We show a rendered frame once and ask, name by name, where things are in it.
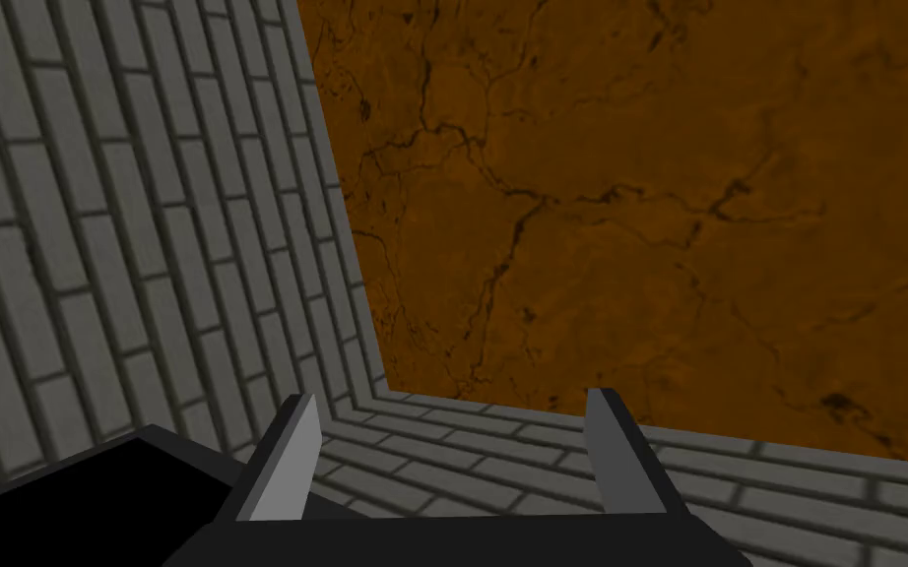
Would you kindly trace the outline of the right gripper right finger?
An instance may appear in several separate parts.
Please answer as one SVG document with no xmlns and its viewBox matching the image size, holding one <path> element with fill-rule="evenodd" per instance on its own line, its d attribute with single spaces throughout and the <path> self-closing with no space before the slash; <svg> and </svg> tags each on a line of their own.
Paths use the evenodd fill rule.
<svg viewBox="0 0 908 567">
<path fill-rule="evenodd" d="M 677 488 L 620 395 L 587 391 L 583 434 L 609 514 L 688 514 Z"/>
</svg>

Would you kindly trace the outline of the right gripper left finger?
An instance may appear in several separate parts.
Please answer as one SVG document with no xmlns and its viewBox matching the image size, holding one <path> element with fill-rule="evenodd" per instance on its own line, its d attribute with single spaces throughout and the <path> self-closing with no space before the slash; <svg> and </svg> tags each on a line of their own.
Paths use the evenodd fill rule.
<svg viewBox="0 0 908 567">
<path fill-rule="evenodd" d="M 310 394 L 288 397 L 224 501 L 218 522 L 293 521 L 302 517 L 322 445 Z"/>
</svg>

